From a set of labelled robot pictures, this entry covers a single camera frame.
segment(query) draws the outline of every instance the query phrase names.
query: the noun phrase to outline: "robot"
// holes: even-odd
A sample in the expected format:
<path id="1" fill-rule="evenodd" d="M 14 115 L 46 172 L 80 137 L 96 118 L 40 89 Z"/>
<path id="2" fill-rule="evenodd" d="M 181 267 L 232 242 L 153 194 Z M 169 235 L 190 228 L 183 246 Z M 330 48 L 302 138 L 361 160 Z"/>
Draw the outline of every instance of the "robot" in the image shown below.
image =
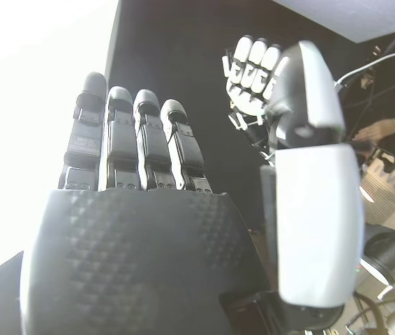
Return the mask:
<path id="1" fill-rule="evenodd" d="M 39 334 L 293 334 L 354 290 L 364 214 L 355 154 L 314 44 L 242 37 L 223 57 L 228 117 L 262 168 L 272 287 L 230 196 L 212 192 L 185 108 L 154 92 L 77 98 L 59 190 L 24 253 L 22 329 Z"/>

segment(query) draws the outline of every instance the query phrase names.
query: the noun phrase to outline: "floor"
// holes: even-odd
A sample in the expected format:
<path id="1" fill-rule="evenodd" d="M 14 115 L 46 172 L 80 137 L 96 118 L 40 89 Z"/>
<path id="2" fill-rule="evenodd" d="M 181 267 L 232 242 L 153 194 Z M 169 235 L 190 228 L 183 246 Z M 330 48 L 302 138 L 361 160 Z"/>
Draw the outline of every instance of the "floor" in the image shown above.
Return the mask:
<path id="1" fill-rule="evenodd" d="M 229 193 L 246 224 L 263 222 L 259 154 L 233 129 L 221 57 L 244 34 L 292 45 L 313 41 L 334 77 L 354 43 L 270 0 L 122 0 L 110 86 L 181 102 L 217 193 Z"/>

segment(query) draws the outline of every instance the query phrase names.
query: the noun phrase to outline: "white cable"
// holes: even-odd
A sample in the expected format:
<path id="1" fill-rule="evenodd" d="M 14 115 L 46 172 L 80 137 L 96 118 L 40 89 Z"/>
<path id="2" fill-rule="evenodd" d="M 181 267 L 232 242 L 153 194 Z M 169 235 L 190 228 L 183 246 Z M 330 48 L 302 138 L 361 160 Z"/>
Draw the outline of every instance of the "white cable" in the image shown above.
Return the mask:
<path id="1" fill-rule="evenodd" d="M 337 80 L 336 81 L 336 85 L 340 85 L 342 83 L 342 81 L 344 81 L 346 78 L 350 77 L 351 75 L 354 75 L 354 74 L 356 74 L 358 72 L 361 72 L 361 71 L 363 71 L 363 70 L 365 70 L 367 68 L 370 68 L 371 66 L 373 66 L 373 65 L 375 65 L 377 63 L 380 63 L 381 61 L 384 61 L 384 60 L 386 60 L 388 58 L 392 58 L 392 57 L 395 57 L 395 53 L 388 54 L 387 56 L 384 56 L 382 58 L 376 59 L 375 61 L 372 61 L 371 63 L 368 63 L 368 64 L 362 66 L 361 68 L 356 68 L 355 70 L 347 73 L 346 75 L 341 77 L 339 80 Z"/>

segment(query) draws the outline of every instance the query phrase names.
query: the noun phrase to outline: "white robotic hand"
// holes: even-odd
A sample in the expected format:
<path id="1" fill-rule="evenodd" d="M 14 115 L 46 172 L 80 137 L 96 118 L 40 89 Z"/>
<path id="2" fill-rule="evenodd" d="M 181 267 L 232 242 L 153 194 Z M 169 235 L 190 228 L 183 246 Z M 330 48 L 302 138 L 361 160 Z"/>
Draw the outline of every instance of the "white robotic hand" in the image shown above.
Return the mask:
<path id="1" fill-rule="evenodd" d="M 276 245 L 280 297 L 340 306 L 354 290 L 364 214 L 355 153 L 340 143 L 345 124 L 331 73 L 311 42 L 280 52 L 250 36 L 223 67 L 230 121 L 274 166 L 275 196 L 264 207 L 276 208 L 267 227 L 276 238 L 269 248 Z"/>

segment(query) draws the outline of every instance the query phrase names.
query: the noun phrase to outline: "white robotic arm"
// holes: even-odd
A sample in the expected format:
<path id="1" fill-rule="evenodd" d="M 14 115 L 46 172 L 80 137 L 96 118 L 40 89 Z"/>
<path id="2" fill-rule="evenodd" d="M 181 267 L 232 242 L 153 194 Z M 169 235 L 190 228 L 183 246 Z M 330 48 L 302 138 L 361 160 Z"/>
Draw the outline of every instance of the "white robotic arm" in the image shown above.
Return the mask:
<path id="1" fill-rule="evenodd" d="M 229 118 L 276 175 L 281 298 L 300 306 L 341 306 L 354 290 L 362 251 L 357 162 L 352 148 L 340 143 L 343 115 L 317 47 L 302 41 L 280 53 L 264 39 L 243 36 L 233 57 L 223 57 Z M 255 138 L 265 133 L 267 141 L 258 146 Z"/>

